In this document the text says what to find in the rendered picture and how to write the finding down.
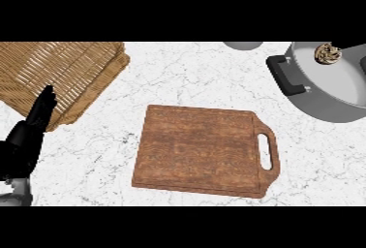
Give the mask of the grey metal pot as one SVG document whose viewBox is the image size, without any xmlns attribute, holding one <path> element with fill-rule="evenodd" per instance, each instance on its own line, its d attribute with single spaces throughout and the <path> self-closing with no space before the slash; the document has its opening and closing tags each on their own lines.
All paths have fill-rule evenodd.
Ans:
<svg viewBox="0 0 366 248">
<path fill-rule="evenodd" d="M 292 42 L 266 65 L 283 95 L 311 117 L 347 123 L 366 117 L 366 44 L 348 47 L 335 64 L 322 65 L 314 50 L 323 42 Z"/>
</svg>

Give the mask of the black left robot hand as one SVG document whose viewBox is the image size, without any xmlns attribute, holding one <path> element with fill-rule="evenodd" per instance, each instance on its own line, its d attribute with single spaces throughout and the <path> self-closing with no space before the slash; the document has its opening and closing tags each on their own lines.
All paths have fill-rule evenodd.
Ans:
<svg viewBox="0 0 366 248">
<path fill-rule="evenodd" d="M 35 168 L 43 137 L 58 104 L 53 86 L 47 85 L 34 101 L 27 119 L 0 140 L 0 180 L 28 178 Z"/>
</svg>

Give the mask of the woven wicker basket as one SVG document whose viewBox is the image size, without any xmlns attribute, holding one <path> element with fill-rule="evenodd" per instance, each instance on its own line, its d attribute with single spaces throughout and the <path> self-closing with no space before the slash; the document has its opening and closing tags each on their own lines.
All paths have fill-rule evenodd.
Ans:
<svg viewBox="0 0 366 248">
<path fill-rule="evenodd" d="M 124 42 L 0 42 L 0 101 L 27 116 L 52 85 L 52 132 L 77 121 L 128 62 Z"/>
</svg>

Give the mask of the grey round object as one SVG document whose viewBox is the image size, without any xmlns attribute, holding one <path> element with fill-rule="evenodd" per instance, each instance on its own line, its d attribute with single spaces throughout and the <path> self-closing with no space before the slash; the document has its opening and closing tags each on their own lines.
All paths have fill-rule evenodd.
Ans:
<svg viewBox="0 0 366 248">
<path fill-rule="evenodd" d="M 226 42 L 224 45 L 236 50 L 252 50 L 261 46 L 261 42 Z"/>
</svg>

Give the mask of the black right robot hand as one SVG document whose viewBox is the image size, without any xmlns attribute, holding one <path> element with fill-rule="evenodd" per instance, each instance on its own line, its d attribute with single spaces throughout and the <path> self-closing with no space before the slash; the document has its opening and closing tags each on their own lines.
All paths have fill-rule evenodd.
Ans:
<svg viewBox="0 0 366 248">
<path fill-rule="evenodd" d="M 354 41 L 354 42 L 332 42 L 332 46 L 338 47 L 339 49 L 347 49 L 350 47 L 357 47 L 365 45 L 363 41 Z"/>
</svg>

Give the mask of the brown wooden cutting board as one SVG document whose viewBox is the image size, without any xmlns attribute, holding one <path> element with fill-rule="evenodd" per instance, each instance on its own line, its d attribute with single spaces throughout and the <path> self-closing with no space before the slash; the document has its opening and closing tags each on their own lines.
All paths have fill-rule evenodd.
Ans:
<svg viewBox="0 0 366 248">
<path fill-rule="evenodd" d="M 260 199 L 279 173 L 276 137 L 254 112 L 148 106 L 134 187 Z"/>
</svg>

